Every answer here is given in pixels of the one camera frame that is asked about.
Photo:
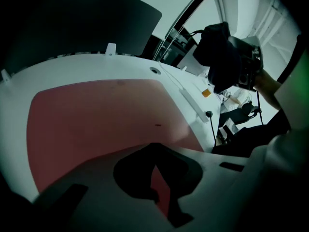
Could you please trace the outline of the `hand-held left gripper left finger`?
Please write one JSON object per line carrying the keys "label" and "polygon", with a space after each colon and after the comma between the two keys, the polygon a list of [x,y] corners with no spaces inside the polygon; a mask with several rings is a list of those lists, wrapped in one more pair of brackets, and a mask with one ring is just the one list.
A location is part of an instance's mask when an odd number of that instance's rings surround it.
{"label": "hand-held left gripper left finger", "polygon": [[48,186],[34,205],[44,215],[41,231],[52,232],[168,232],[172,224],[151,199],[134,198],[114,178],[118,162],[139,150],[151,150],[168,162],[179,155],[149,144],[106,154],[78,165]]}

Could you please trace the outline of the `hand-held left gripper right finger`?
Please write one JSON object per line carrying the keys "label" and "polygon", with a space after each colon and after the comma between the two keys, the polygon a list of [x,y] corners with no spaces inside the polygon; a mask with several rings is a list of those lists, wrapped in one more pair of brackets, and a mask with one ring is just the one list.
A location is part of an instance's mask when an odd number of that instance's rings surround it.
{"label": "hand-held left gripper right finger", "polygon": [[252,193],[251,158],[217,155],[181,147],[172,153],[196,161],[202,168],[193,192],[179,199],[180,208],[193,217],[184,228],[235,228]]}

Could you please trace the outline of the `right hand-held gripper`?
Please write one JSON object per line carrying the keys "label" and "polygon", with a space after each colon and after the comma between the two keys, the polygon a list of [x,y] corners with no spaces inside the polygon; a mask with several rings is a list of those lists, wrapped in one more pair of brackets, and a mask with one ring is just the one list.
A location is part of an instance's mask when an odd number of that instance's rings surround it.
{"label": "right hand-held gripper", "polygon": [[228,40],[237,49],[241,57],[242,69],[238,80],[238,87],[255,91],[255,78],[264,67],[259,38],[251,36],[240,40],[234,36],[229,36]]}

